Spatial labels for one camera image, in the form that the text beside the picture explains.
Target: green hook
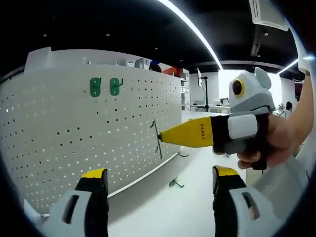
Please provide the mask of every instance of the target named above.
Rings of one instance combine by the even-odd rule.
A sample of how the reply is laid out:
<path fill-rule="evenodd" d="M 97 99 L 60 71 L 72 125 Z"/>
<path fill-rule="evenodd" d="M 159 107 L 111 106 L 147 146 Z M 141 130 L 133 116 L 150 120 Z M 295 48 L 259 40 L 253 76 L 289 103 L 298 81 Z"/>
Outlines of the green hook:
<path fill-rule="evenodd" d="M 98 97 L 101 94 L 101 78 L 91 78 L 90 80 L 90 95 Z"/>
<path fill-rule="evenodd" d="M 119 94 L 119 87 L 123 85 L 123 78 L 121 84 L 119 83 L 119 79 L 112 78 L 110 80 L 110 93 L 111 95 L 118 95 Z"/>

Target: metal bracket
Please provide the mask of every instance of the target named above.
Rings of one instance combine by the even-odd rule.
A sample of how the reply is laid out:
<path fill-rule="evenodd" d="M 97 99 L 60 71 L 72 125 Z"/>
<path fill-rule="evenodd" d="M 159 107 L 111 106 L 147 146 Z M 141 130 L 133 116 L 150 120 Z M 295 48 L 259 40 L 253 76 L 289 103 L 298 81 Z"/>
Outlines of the metal bracket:
<path fill-rule="evenodd" d="M 173 186 L 176 184 L 176 185 L 178 185 L 180 188 L 183 188 L 184 185 L 178 184 L 177 179 L 178 179 L 178 177 L 175 177 L 173 180 L 171 180 L 171 181 L 169 182 L 169 187 L 173 187 Z"/>
<path fill-rule="evenodd" d="M 158 137 L 159 133 L 158 133 L 158 130 L 157 130 L 157 125 L 156 125 L 156 120 L 155 120 L 155 118 L 154 118 L 153 123 L 152 123 L 152 125 L 150 126 L 150 128 L 152 128 L 153 126 L 155 126 L 155 129 L 156 129 L 156 136 L 157 136 L 157 142 L 158 142 L 158 146 L 156 147 L 155 153 L 157 153 L 157 151 L 158 151 L 158 149 L 159 149 L 160 159 L 162 159 L 160 141 L 159 141 L 159 137 Z"/>

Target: ceiling vent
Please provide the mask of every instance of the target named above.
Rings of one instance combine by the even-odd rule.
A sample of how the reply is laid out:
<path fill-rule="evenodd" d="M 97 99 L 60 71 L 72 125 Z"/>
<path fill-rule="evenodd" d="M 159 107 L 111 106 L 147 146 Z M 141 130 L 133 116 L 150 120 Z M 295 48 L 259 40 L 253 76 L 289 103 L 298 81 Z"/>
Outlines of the ceiling vent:
<path fill-rule="evenodd" d="M 288 22 L 268 0 L 249 0 L 252 22 L 288 31 Z"/>

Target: ceiling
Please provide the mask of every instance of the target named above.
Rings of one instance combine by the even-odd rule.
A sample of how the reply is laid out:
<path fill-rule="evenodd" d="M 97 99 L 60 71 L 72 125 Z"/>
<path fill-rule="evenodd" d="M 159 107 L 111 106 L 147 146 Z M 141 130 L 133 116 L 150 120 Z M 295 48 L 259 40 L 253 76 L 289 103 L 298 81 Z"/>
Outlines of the ceiling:
<path fill-rule="evenodd" d="M 286 66 L 297 58 L 290 31 L 256 26 L 248 0 L 171 0 L 202 32 L 221 61 L 258 61 Z M 23 66 L 28 52 L 101 49 L 134 54 L 201 72 L 217 70 L 191 29 L 157 0 L 47 0 L 2 7 L 0 76 Z M 253 65 L 225 64 L 225 69 Z M 280 69 L 263 67 L 270 72 Z M 282 75 L 302 79 L 297 68 Z"/>

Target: white pegboard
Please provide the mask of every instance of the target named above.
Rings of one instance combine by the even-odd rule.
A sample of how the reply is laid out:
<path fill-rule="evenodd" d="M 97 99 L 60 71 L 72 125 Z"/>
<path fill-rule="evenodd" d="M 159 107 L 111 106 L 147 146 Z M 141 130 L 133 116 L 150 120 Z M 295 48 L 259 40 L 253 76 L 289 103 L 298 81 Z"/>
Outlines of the white pegboard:
<path fill-rule="evenodd" d="M 91 78 L 101 95 L 90 96 Z M 124 79 L 118 96 L 110 79 Z M 6 81 L 0 88 L 0 149 L 19 194 L 39 213 L 76 186 L 82 172 L 109 170 L 110 193 L 179 151 L 159 131 L 181 122 L 180 81 L 169 75 L 111 65 L 48 69 Z"/>

